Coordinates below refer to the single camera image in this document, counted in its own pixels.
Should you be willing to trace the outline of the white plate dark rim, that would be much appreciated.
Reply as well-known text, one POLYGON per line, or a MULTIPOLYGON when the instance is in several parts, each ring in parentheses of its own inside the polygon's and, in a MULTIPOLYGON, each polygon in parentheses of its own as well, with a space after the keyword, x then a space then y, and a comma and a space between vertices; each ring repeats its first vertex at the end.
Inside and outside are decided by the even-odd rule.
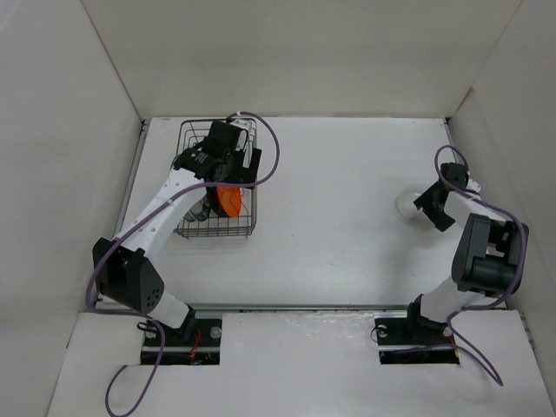
POLYGON ((195 217, 198 222, 205 222, 210 217, 211 209, 208 206, 208 202, 205 198, 201 199, 191 211, 195 213, 195 217))

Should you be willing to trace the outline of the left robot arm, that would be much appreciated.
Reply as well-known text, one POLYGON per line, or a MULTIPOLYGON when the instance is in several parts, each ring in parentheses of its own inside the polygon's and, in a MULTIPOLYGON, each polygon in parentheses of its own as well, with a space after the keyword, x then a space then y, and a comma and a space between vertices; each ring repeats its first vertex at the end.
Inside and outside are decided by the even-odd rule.
POLYGON ((252 119, 211 121, 207 134, 175 157, 164 183, 137 218, 93 247, 97 292, 160 322, 177 345, 192 339, 195 311, 166 289, 154 260, 187 212, 217 184, 255 182, 261 150, 250 145, 254 133, 252 119))

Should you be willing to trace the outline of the black plate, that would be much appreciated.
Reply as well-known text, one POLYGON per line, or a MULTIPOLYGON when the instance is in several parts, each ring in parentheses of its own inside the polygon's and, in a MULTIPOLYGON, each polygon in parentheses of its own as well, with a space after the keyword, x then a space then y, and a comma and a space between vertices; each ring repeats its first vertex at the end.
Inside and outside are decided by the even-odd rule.
POLYGON ((222 205, 217 194, 216 187, 207 188, 206 199, 210 209, 219 217, 224 217, 225 213, 222 211, 222 205))

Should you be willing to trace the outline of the orange plate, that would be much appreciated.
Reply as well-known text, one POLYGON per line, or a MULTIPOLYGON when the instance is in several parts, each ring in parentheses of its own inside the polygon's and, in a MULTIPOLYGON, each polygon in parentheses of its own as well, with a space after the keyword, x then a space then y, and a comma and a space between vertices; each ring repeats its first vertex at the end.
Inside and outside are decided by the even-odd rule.
POLYGON ((216 189, 216 213, 236 218, 242 211, 242 192, 238 188, 219 186, 216 189))

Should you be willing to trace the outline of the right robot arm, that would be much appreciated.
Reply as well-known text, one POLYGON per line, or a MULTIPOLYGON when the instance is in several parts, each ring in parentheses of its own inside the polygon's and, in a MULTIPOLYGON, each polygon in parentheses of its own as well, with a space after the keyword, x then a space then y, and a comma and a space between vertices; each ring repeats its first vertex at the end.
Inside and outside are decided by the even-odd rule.
POLYGON ((484 298, 506 299, 520 288, 525 268, 529 227, 469 191, 467 166, 439 166, 439 180, 414 206, 441 232, 462 227, 451 272, 435 290, 408 305, 401 331, 413 342, 442 333, 447 317, 484 298))

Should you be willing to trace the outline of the white plate red characters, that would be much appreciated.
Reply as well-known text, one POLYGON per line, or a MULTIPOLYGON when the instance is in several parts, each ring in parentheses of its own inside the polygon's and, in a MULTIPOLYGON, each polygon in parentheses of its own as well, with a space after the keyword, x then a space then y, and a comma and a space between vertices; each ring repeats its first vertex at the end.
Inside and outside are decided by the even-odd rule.
POLYGON ((196 222, 195 213, 189 210, 182 218, 185 222, 196 222))

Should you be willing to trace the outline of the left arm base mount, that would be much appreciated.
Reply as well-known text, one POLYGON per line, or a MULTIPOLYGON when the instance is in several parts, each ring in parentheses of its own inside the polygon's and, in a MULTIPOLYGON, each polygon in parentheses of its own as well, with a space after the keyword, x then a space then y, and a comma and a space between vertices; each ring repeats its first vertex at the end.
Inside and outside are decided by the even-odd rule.
MULTIPOLYGON (((151 321, 139 322, 143 332, 141 365, 154 365, 162 341, 160 332, 151 321)), ((160 364, 163 366, 216 366, 220 364, 222 319, 197 318, 192 334, 184 339, 175 329, 163 326, 166 339, 160 364)))

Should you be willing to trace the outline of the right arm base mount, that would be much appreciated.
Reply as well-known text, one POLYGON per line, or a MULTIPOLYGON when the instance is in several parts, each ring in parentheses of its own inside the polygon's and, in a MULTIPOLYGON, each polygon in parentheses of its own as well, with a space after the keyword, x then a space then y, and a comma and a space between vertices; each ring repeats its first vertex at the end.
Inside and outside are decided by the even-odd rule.
POLYGON ((384 312, 374 317, 371 337, 379 347, 381 365, 459 365, 454 338, 445 334, 444 321, 421 315, 418 296, 401 312, 384 312))

